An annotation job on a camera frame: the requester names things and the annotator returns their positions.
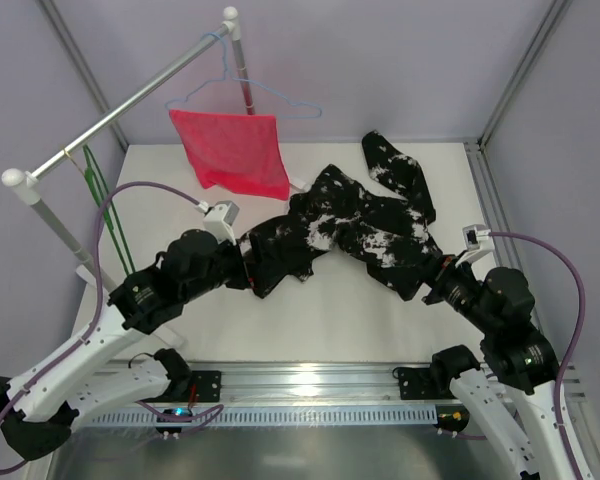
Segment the black white tie-dye trousers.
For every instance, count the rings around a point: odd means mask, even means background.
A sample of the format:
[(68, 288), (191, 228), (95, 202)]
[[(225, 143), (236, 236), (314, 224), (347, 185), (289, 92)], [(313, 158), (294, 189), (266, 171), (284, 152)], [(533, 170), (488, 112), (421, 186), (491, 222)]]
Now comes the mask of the black white tie-dye trousers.
[(241, 236), (238, 245), (255, 294), (264, 298), (286, 276), (301, 282), (318, 257), (339, 249), (366, 266), (368, 275), (411, 300), (428, 259), (440, 252), (429, 232), (436, 210), (420, 164), (377, 131), (361, 146), (372, 180), (392, 191), (380, 196), (330, 164), (288, 211)]

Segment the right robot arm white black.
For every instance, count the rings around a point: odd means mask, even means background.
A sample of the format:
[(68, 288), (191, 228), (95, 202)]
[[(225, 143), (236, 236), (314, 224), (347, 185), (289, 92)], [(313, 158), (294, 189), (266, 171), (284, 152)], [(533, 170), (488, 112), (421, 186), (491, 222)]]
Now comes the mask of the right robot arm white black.
[(564, 403), (556, 354), (531, 322), (535, 299), (523, 273), (496, 267), (478, 280), (469, 264), (439, 256), (425, 264), (423, 278), (430, 288), (425, 303), (446, 302), (484, 335), (480, 350), (515, 415), (466, 347), (435, 354), (431, 373), (442, 391), (463, 403), (511, 478), (592, 478)]

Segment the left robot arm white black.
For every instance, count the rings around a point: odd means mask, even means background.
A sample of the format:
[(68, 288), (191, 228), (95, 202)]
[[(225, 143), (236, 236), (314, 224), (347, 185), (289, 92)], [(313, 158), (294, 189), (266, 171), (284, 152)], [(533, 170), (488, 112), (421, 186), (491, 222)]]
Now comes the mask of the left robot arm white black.
[(192, 372), (174, 349), (162, 348), (145, 364), (105, 381), (91, 377), (179, 317), (190, 301), (224, 285), (247, 284), (231, 235), (185, 232), (152, 265), (128, 276), (110, 295), (99, 294), (94, 319), (49, 357), (17, 377), (0, 376), (0, 432), (9, 447), (25, 461), (38, 460), (109, 408), (186, 398)]

